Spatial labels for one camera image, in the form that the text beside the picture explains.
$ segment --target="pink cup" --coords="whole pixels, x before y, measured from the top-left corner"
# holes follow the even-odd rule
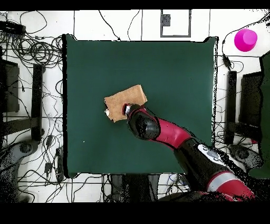
[[[250,51],[254,48],[257,42],[257,34],[249,29],[238,31],[234,37],[234,44],[240,51]]]

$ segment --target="black metal frame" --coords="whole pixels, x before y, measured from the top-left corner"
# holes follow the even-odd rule
[[[3,123],[4,135],[31,129],[32,140],[40,142],[42,133],[42,87],[43,73],[46,68],[41,64],[33,66],[32,109],[31,118],[10,120]]]
[[[224,144],[234,143],[234,135],[238,133],[243,137],[251,138],[260,142],[262,133],[260,127],[254,127],[243,123],[235,122],[236,114],[236,81],[237,72],[229,71],[227,77],[227,97],[225,108],[225,125],[224,125]]]

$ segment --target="dark green table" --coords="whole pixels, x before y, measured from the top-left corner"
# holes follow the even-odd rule
[[[66,35],[70,175],[182,173],[171,149],[135,138],[126,120],[111,122],[104,97],[140,84],[157,116],[211,145],[215,43],[76,41]]]

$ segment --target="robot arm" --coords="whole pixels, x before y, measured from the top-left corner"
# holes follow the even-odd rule
[[[167,145],[184,169],[189,185],[194,191],[219,192],[231,198],[253,198],[253,192],[221,161],[219,155],[197,142],[183,128],[150,115],[139,105],[126,104],[123,114],[128,127],[143,140]]]

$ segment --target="brown cloth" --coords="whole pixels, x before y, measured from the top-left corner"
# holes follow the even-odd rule
[[[124,91],[118,92],[113,96],[105,97],[104,100],[109,110],[108,117],[113,120],[113,122],[127,118],[122,114],[124,104],[143,105],[147,102],[147,98],[142,91],[141,85],[136,85]]]

